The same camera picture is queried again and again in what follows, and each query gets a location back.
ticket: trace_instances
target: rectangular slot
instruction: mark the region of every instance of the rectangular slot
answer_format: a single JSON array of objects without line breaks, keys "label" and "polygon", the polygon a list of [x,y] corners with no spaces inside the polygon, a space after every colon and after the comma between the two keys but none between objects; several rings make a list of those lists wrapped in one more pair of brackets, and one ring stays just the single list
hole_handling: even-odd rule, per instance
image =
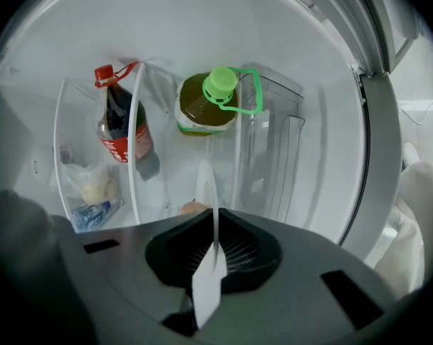
[{"label": "rectangular slot", "polygon": [[383,314],[343,271],[327,272],[321,275],[321,278],[356,330],[366,327]]},{"label": "rectangular slot", "polygon": [[117,245],[119,245],[118,241],[114,239],[110,239],[110,240],[98,241],[92,244],[86,244],[84,245],[84,249],[86,250],[87,254],[90,254],[90,253],[100,252],[101,250],[109,249]]}]

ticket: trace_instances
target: plastic bag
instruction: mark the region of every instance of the plastic bag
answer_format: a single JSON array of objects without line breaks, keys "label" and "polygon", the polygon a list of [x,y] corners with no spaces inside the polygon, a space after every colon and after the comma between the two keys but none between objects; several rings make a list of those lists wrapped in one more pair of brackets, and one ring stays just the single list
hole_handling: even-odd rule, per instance
[{"label": "plastic bag", "polygon": [[[117,184],[110,178],[108,167],[90,164],[82,167],[76,164],[61,165],[62,193],[71,198],[82,198],[87,204],[100,204],[112,200],[117,193]],[[50,176],[50,189],[58,191],[55,169]]]}]

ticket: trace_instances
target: green bottle cap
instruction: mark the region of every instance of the green bottle cap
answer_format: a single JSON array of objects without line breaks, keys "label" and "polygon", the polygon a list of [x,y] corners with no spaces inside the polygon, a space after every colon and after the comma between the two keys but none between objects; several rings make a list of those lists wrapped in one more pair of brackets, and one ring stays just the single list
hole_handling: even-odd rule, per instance
[{"label": "green bottle cap", "polygon": [[237,76],[226,66],[214,68],[204,82],[204,88],[213,98],[224,99],[232,97],[237,87]]}]

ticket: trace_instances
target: refrigerator door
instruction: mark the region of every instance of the refrigerator door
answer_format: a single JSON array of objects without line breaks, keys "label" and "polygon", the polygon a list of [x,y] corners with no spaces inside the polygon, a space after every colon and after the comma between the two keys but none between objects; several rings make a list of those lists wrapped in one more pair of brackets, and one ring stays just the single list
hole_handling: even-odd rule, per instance
[{"label": "refrigerator door", "polygon": [[357,80],[362,85],[366,160],[355,215],[341,245],[365,259],[381,235],[393,206],[401,174],[402,151],[398,107],[388,75],[369,78],[361,74]]},{"label": "refrigerator door", "polygon": [[406,0],[303,0],[335,25],[367,74],[391,73],[418,37],[416,11]]}]

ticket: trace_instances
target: red bottle cap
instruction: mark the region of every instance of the red bottle cap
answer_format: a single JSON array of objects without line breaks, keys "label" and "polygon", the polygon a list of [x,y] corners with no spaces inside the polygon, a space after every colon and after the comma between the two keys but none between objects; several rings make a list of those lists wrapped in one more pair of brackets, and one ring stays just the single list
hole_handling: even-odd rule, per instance
[{"label": "red bottle cap", "polygon": [[95,69],[95,79],[97,81],[104,81],[105,79],[114,77],[113,65],[103,65]]},{"label": "red bottle cap", "polygon": [[[95,86],[97,88],[100,87],[107,87],[111,86],[117,82],[119,82],[121,79],[125,78],[129,75],[129,73],[132,71],[132,69],[138,64],[137,61],[134,61],[133,63],[130,63],[129,65],[125,65],[120,71],[114,72],[113,71],[113,65],[103,65],[100,68],[95,69]],[[119,75],[120,72],[125,70],[125,73],[122,75]],[[113,78],[111,81],[106,83],[100,83],[100,81],[105,81],[106,79]]]}]

